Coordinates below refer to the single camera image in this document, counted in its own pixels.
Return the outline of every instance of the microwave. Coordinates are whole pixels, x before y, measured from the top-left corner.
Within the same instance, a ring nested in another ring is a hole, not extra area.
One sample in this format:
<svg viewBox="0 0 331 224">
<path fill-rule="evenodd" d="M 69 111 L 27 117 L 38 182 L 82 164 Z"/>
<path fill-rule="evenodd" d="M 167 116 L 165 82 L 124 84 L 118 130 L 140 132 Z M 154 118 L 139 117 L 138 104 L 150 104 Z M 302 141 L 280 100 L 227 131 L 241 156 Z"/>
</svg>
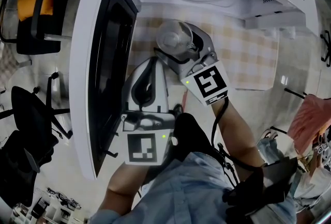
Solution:
<svg viewBox="0 0 331 224">
<path fill-rule="evenodd" d="M 136 17 L 145 4 L 195 6 L 245 21 L 247 29 L 319 35 L 315 0 L 80 0 L 70 53 L 74 144 L 83 175 L 97 178 L 120 123 L 121 92 Z"/>
</svg>

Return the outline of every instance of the microwave door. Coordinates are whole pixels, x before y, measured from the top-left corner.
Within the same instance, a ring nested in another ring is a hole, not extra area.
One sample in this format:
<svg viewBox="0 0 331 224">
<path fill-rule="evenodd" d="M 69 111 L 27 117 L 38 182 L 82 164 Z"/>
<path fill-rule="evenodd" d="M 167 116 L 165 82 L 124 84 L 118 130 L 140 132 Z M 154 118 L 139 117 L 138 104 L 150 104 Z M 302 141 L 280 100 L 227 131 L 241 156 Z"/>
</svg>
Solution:
<svg viewBox="0 0 331 224">
<path fill-rule="evenodd" d="M 74 144 L 83 175 L 96 179 L 115 136 L 137 8 L 132 0 L 81 0 L 70 54 Z"/>
</svg>

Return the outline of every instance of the checkered tablecloth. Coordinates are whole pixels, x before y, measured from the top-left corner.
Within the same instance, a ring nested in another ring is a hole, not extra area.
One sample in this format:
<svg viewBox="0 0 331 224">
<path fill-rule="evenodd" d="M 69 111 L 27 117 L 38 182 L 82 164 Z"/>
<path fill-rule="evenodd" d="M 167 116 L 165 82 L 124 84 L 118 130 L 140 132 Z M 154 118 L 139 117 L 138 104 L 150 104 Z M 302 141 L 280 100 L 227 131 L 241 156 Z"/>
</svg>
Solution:
<svg viewBox="0 0 331 224">
<path fill-rule="evenodd" d="M 0 91 L 4 90 L 11 76 L 19 68 L 9 44 L 0 43 Z"/>
<path fill-rule="evenodd" d="M 154 55 L 156 32 L 166 19 L 194 24 L 210 35 L 233 88 L 267 90 L 273 87 L 278 41 L 265 37 L 259 30 L 246 30 L 241 19 L 179 5 L 143 6 L 137 17 L 127 75 Z M 180 84 L 170 69 L 165 72 L 168 85 Z"/>
</svg>

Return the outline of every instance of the white wall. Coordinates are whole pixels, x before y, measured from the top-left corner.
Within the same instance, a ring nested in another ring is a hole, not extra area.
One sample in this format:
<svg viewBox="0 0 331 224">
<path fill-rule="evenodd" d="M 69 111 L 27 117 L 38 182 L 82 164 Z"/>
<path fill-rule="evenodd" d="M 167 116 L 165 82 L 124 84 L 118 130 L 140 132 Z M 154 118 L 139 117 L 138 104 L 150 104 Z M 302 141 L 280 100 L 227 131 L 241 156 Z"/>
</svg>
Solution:
<svg viewBox="0 0 331 224">
<path fill-rule="evenodd" d="M 12 209 L 0 198 L 0 220 L 3 223 L 8 223 Z"/>
</svg>

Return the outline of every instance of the orange cushion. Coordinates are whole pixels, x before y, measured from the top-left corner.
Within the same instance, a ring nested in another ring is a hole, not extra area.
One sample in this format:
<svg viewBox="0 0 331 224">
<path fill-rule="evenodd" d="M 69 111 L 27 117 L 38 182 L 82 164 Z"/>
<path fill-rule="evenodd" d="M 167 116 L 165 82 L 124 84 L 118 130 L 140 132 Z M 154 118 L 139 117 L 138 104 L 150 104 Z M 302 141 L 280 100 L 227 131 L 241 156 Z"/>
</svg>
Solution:
<svg viewBox="0 0 331 224">
<path fill-rule="evenodd" d="M 17 0 L 17 9 L 19 19 L 23 22 L 25 19 L 33 16 L 36 0 Z M 53 15 L 53 0 L 43 0 L 41 6 L 41 15 Z"/>
</svg>

